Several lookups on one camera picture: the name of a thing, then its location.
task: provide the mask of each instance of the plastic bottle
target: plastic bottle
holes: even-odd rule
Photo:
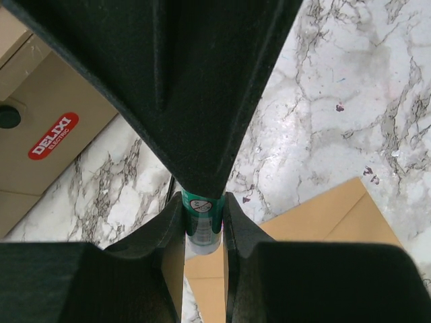
[[[209,199],[182,189],[182,195],[189,246],[196,254],[211,254],[222,236],[224,193],[219,199]]]

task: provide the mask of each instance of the grey marble veining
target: grey marble veining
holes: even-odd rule
[[[164,205],[170,173],[121,117],[73,162],[6,241],[87,241],[127,236]]]
[[[227,190],[262,223],[359,176],[431,287],[427,8],[426,0],[305,0]],[[169,176],[117,118],[6,240],[105,247],[159,212]],[[183,322],[202,322],[187,281],[183,303]]]

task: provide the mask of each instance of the bottle label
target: bottle label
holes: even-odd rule
[[[209,199],[183,189],[183,205],[187,210],[186,228],[190,241],[198,246],[217,243],[222,230],[224,194]]]

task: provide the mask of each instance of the brown cardboard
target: brown cardboard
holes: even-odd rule
[[[0,67],[15,54],[31,34],[25,25],[5,8],[0,7]]]
[[[359,178],[260,226],[279,241],[374,242],[401,246]],[[223,248],[185,263],[205,323],[225,322]]]
[[[0,237],[3,237],[17,223],[15,215],[26,214],[39,198],[39,196],[0,192]]]
[[[0,7],[2,105],[18,110],[21,123],[0,129],[0,238],[117,114],[83,77]],[[70,115],[76,125],[52,135],[51,129]],[[48,155],[36,160],[30,152],[44,138],[49,138],[47,145],[58,140],[51,145],[54,149],[46,149]]]

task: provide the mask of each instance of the black cable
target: black cable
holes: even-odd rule
[[[172,195],[174,194],[175,182],[176,182],[175,177],[171,175],[168,192],[166,193],[166,199],[164,201],[164,207],[169,203],[170,199],[172,198]]]

